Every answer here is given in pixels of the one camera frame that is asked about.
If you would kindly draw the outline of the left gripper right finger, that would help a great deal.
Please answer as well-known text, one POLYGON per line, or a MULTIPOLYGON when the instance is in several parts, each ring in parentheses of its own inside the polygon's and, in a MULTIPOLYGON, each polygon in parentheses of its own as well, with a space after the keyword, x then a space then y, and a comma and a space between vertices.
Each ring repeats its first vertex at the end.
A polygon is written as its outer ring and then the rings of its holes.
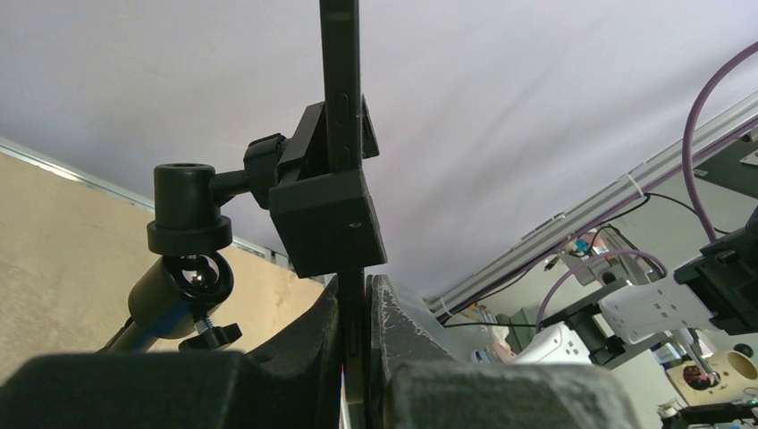
POLYGON ((457 360, 400 306, 384 274, 366 279, 366 428, 638 428, 607 370, 580 363, 457 360))

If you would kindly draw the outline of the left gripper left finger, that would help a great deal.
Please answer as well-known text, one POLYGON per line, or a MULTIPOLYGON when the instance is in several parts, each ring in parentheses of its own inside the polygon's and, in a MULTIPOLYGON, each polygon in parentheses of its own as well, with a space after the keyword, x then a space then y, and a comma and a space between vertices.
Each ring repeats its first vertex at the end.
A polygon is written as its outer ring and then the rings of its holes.
POLYGON ((335 428, 336 282, 256 349, 36 357, 1 388, 4 428, 335 428))

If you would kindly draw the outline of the black phone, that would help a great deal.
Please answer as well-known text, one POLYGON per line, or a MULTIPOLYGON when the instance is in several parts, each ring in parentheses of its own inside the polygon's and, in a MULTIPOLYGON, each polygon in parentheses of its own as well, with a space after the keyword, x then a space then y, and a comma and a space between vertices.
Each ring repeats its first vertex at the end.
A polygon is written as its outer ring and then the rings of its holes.
MULTIPOLYGON (((324 66, 324 95, 330 172, 362 164, 359 8, 357 1, 319 3, 324 66)), ((350 405, 364 402, 363 304, 361 268, 336 274, 344 337, 343 381, 350 405)))

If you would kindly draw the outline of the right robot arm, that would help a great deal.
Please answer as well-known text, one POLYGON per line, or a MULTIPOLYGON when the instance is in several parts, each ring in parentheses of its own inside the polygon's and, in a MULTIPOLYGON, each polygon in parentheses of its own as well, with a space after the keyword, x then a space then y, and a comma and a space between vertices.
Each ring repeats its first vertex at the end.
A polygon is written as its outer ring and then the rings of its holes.
POLYGON ((535 337, 517 353, 516 363, 613 368, 635 346, 648 349, 670 332, 707 372, 696 330, 731 336, 757 331, 757 214, 660 280, 618 282, 551 317, 545 309, 539 307, 535 337))

